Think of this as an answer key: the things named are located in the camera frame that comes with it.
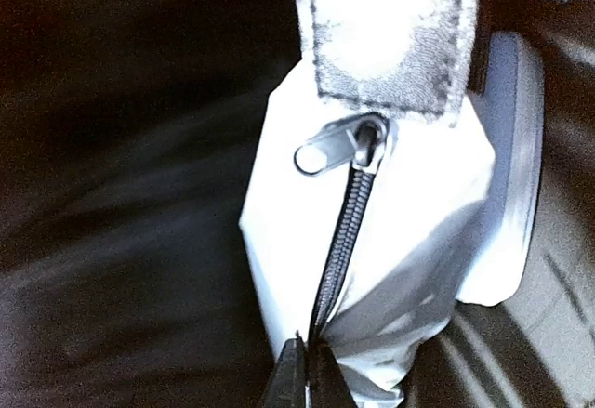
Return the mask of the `black student backpack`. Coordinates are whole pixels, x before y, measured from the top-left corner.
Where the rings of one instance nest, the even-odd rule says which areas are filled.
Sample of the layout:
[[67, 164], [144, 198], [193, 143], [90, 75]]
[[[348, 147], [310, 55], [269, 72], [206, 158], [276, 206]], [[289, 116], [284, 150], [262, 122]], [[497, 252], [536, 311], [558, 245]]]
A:
[[[497, 32], [544, 70], [522, 280], [458, 290], [395, 407], [594, 403], [594, 0], [478, 0], [468, 97]], [[3, 406], [258, 407], [240, 216], [300, 56], [296, 0], [1, 0]]]

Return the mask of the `blue glasses case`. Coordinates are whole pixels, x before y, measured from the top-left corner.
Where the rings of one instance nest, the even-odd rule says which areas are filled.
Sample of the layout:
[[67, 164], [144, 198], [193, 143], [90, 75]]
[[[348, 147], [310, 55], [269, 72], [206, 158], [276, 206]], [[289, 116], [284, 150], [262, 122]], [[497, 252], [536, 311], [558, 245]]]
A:
[[522, 280], [540, 181], [544, 87], [537, 50], [518, 33], [494, 33], [484, 91], [469, 96], [496, 161], [479, 216], [481, 243], [457, 294], [462, 303], [495, 306]]

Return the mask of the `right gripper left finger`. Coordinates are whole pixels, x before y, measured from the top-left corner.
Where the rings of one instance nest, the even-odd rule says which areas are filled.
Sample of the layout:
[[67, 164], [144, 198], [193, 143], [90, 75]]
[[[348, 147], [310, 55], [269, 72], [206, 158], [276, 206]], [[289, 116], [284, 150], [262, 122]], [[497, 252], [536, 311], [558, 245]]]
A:
[[258, 408], [306, 408], [306, 387], [307, 349], [302, 336], [295, 332], [284, 342]]

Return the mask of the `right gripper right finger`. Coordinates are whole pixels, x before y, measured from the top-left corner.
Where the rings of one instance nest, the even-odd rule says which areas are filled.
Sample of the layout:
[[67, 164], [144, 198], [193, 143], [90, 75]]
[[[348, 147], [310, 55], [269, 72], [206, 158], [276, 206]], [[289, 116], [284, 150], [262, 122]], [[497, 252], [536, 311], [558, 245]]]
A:
[[356, 408], [335, 355], [323, 340], [309, 345], [309, 389], [312, 408]]

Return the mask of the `grey pencil pouch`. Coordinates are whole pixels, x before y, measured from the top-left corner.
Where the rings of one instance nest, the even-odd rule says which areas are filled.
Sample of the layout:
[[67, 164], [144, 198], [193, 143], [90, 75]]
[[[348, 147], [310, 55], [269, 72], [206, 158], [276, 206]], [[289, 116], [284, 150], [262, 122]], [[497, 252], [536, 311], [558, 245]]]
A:
[[330, 345], [357, 407], [395, 407], [448, 324], [495, 165], [467, 94], [478, 0], [296, 0], [240, 228], [274, 354]]

